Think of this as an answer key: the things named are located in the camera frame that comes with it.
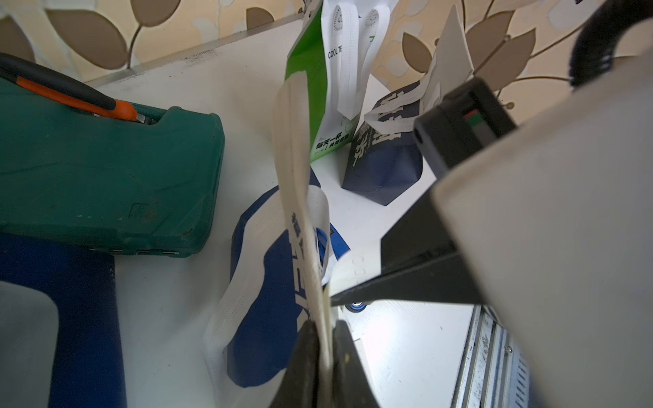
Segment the blue stapler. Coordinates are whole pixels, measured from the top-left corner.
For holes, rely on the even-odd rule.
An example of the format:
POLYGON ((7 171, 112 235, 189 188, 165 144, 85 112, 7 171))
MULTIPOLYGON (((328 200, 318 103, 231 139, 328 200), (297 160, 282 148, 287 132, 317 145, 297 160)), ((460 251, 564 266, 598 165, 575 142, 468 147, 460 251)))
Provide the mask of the blue stapler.
POLYGON ((366 309, 367 305, 363 302, 359 303, 353 303, 353 304, 345 304, 345 309, 350 311, 350 313, 358 314, 361 313, 366 309))

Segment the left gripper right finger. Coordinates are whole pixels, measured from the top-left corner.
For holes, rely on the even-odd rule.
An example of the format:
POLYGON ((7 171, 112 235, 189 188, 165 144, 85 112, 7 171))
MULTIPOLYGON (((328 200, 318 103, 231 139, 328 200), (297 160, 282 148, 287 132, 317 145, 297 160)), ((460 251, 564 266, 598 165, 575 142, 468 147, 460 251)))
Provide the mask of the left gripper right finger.
POLYGON ((345 321, 337 321, 333 328, 333 363, 333 407, 380 407, 345 321))

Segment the dark blue bag white handles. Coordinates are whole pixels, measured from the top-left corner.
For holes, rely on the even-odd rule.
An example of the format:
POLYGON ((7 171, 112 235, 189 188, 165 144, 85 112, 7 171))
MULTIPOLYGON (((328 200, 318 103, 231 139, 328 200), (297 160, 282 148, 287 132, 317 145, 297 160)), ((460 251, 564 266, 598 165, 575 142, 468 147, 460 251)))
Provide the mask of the dark blue bag white handles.
POLYGON ((343 189, 387 206, 421 179, 423 157, 413 137, 415 121, 473 72, 456 7, 428 63, 420 80, 388 93, 364 116, 351 141, 343 189))

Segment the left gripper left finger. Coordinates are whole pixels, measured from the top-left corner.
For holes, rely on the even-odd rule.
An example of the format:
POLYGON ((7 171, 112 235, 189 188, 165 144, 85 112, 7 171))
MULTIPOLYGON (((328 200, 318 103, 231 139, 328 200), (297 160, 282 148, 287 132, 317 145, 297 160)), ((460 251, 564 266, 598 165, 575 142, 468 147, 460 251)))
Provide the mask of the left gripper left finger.
POLYGON ((306 321, 299 331, 292 358, 270 408, 317 407, 319 356, 316 323, 306 321))

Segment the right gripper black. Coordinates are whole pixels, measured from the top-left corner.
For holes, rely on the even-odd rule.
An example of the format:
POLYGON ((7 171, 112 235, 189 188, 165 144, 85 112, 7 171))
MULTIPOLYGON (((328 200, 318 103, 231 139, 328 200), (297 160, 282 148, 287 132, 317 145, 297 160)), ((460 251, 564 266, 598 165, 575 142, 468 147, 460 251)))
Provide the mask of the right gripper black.
POLYGON ((461 254, 450 253, 452 238, 435 209, 434 189, 426 190, 385 233, 381 256, 352 251, 340 258, 330 280, 333 306, 378 300, 483 303, 461 254))

